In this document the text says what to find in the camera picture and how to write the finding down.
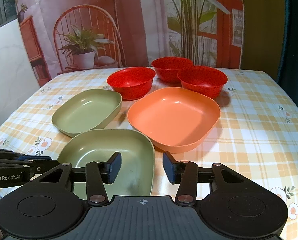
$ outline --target chair backrest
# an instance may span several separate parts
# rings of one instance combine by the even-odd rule
[[[114,44],[105,44],[104,50],[99,49],[100,56],[109,56],[118,62],[122,67],[124,62],[124,52],[118,28],[111,15],[95,5],[78,5],[65,11],[56,21],[53,29],[54,46],[58,56],[61,70],[73,65],[72,56],[66,57],[66,52],[59,49],[67,44],[64,36],[59,34],[73,33],[72,25],[79,29],[92,29],[99,34],[104,34],[106,39],[114,41]]]

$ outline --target red bowl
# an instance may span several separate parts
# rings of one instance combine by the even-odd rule
[[[225,73],[206,66],[191,66],[180,69],[177,76],[183,88],[210,98],[216,98],[228,81]]]
[[[183,57],[161,57],[151,62],[151,66],[157,73],[157,76],[167,83],[178,83],[177,77],[179,69],[193,66],[193,62]]]
[[[111,74],[107,83],[123,100],[136,100],[150,91],[155,75],[155,71],[147,67],[129,67]]]

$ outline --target orange square dish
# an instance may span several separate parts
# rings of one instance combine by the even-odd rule
[[[178,87],[162,88],[134,103],[127,114],[133,128],[163,151],[183,153],[196,148],[220,117],[209,97]]]

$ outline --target table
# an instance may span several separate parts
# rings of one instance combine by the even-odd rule
[[[72,96],[92,88],[110,89],[107,77],[116,69],[86,70],[57,76],[25,103],[0,127],[0,148],[56,159],[71,139],[60,133],[51,117]],[[175,154],[199,166],[223,163],[283,199],[289,210],[281,237],[298,240],[298,108],[264,72],[222,69],[228,76],[220,96],[221,118],[207,138],[194,150]],[[157,77],[151,91],[167,87]],[[134,103],[123,102],[118,116],[107,128],[128,128],[126,113]],[[155,149],[152,195],[175,196],[162,168],[162,152]],[[15,188],[0,189],[2,196]],[[209,193],[199,184],[197,198]]]

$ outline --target green bowl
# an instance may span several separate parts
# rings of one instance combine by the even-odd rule
[[[60,106],[52,116],[52,124],[70,137],[102,129],[119,113],[121,102],[122,96],[115,91],[86,90]]]
[[[149,196],[154,172],[153,144],[144,134],[129,129],[91,130],[74,137],[61,151],[58,161],[71,163],[73,168],[89,162],[107,161],[120,152],[122,165],[113,184],[104,184],[108,198],[113,195]],[[85,183],[76,182],[74,191],[86,199]]]

